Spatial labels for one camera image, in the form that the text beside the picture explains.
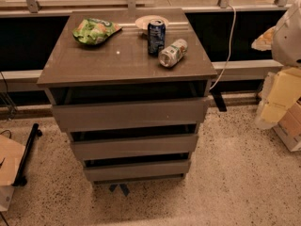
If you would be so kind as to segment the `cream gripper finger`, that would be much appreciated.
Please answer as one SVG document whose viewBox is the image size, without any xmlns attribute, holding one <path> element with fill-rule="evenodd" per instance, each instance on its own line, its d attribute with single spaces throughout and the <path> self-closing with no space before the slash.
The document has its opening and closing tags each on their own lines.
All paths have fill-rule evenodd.
<svg viewBox="0 0 301 226">
<path fill-rule="evenodd" d="M 258 51 L 268 51 L 272 49 L 272 41 L 275 28 L 272 26 L 258 36 L 251 44 L 251 48 Z"/>
</svg>

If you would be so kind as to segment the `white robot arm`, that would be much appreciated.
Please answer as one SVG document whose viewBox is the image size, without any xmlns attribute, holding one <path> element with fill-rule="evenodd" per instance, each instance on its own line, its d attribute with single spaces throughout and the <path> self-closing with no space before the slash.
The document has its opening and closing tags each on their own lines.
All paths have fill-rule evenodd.
<svg viewBox="0 0 301 226">
<path fill-rule="evenodd" d="M 301 66 L 301 0 L 295 0 L 277 24 L 251 44 L 258 51 L 272 53 L 273 60 L 284 66 Z"/>
</svg>

